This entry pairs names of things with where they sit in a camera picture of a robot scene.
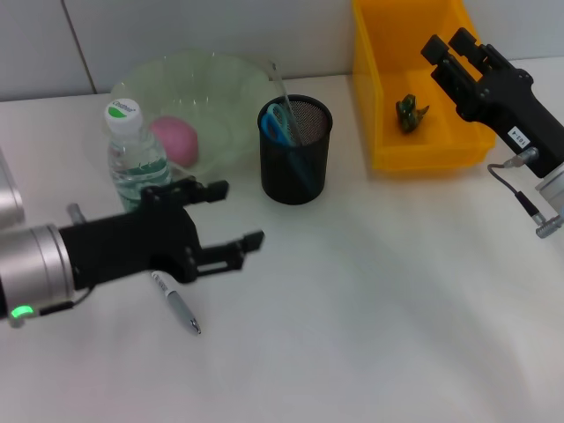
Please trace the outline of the green glass fruit plate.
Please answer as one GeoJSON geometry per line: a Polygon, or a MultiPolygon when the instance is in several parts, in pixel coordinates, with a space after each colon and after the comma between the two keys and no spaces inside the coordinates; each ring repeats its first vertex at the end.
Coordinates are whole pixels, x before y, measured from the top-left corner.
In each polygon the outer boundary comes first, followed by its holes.
{"type": "Polygon", "coordinates": [[[270,61],[198,49],[139,65],[111,91],[136,101],[148,123],[176,117],[196,130],[198,160],[175,164],[177,178],[218,175],[255,157],[259,111],[277,95],[270,61]]]}

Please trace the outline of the transparent plastic ruler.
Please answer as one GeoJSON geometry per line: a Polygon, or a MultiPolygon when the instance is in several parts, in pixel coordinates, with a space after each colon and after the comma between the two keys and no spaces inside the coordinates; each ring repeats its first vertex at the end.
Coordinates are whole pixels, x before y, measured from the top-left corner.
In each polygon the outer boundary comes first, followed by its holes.
{"type": "Polygon", "coordinates": [[[290,132],[293,136],[293,140],[297,145],[303,145],[303,139],[296,120],[296,115],[293,111],[293,107],[289,99],[286,86],[283,82],[282,77],[278,72],[278,67],[272,60],[268,60],[268,65],[269,65],[270,76],[273,82],[275,83],[275,86],[277,87],[279,94],[283,97],[283,104],[284,104],[284,108],[286,109],[287,120],[290,127],[290,132]]]}

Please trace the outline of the blue scissors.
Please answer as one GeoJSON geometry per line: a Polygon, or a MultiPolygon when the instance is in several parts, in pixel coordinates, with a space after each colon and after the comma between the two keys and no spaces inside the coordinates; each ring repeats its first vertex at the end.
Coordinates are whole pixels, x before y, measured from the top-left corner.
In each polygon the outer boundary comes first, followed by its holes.
{"type": "Polygon", "coordinates": [[[290,149],[287,153],[287,158],[293,171],[309,195],[315,194],[316,184],[312,171],[306,160],[293,150],[298,144],[293,139],[286,109],[279,103],[271,103],[260,119],[259,128],[271,142],[290,149]]]}

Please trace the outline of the clear green-label water bottle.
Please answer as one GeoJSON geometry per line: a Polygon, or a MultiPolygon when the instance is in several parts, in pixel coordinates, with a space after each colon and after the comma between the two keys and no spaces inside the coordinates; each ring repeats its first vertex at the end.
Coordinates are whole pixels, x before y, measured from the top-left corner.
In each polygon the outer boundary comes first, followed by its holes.
{"type": "Polygon", "coordinates": [[[144,188],[172,182],[171,169],[137,102],[111,100],[104,118],[109,130],[109,172],[124,209],[130,212],[139,206],[144,188]]]}

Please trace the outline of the pink peach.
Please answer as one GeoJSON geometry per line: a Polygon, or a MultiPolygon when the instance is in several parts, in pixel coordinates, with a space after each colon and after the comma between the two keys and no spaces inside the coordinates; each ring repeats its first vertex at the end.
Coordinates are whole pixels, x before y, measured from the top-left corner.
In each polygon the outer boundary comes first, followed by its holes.
{"type": "Polygon", "coordinates": [[[183,119],[162,116],[151,123],[150,130],[161,142],[170,161],[182,167],[190,167],[197,162],[197,131],[183,119]]]}

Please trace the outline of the green plastic wrapper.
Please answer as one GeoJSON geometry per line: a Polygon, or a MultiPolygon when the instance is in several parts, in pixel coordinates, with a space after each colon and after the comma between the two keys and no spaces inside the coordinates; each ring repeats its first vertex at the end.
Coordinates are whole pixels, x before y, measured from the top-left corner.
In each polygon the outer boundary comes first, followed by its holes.
{"type": "Polygon", "coordinates": [[[430,108],[429,106],[417,108],[416,97],[410,93],[397,101],[395,107],[398,125],[404,134],[415,131],[430,108]]]}

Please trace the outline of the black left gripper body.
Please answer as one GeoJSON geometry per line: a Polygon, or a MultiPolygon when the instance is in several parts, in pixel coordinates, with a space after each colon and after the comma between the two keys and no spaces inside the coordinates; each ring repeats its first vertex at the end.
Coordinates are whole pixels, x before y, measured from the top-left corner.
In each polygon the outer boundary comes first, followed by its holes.
{"type": "Polygon", "coordinates": [[[61,228],[74,287],[90,288],[145,271],[164,271],[184,284],[195,281],[201,246],[184,207],[201,198],[199,188],[144,189],[135,211],[61,228]]]}

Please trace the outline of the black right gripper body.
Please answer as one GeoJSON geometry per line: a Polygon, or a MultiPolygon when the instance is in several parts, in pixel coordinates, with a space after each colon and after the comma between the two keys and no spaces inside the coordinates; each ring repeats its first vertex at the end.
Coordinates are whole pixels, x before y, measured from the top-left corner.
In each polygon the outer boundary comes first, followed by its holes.
{"type": "Polygon", "coordinates": [[[564,163],[564,125],[544,107],[524,70],[492,71],[456,88],[456,112],[491,129],[515,154],[535,147],[529,169],[542,179],[564,163]]]}

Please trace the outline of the black mesh pen holder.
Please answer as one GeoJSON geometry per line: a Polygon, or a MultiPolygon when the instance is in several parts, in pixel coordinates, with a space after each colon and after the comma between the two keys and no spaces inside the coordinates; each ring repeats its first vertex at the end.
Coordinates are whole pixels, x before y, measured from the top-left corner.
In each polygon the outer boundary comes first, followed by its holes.
{"type": "Polygon", "coordinates": [[[323,192],[330,132],[329,109],[312,97],[291,94],[263,106],[257,117],[263,191],[273,200],[290,205],[306,204],[323,192]],[[300,140],[274,140],[285,134],[272,109],[290,105],[300,140]]]}

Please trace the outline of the yellow plastic bin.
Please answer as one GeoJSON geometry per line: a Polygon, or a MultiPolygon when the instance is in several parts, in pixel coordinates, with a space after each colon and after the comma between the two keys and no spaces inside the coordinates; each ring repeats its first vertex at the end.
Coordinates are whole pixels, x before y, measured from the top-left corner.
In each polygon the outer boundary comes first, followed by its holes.
{"type": "Polygon", "coordinates": [[[457,115],[420,53],[434,34],[448,41],[460,27],[474,29],[463,0],[352,0],[352,11],[352,80],[371,167],[422,174],[483,161],[496,136],[457,115]],[[430,108],[418,128],[404,134],[395,105],[409,93],[417,108],[430,108]]]}

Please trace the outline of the grey ballpoint pen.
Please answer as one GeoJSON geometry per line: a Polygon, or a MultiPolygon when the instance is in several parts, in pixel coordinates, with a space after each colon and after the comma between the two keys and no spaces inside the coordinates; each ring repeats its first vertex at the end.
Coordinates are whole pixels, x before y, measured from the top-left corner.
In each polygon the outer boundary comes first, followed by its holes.
{"type": "Polygon", "coordinates": [[[202,333],[201,327],[181,295],[172,287],[172,279],[162,271],[153,271],[152,280],[159,287],[179,323],[195,335],[202,333]]]}

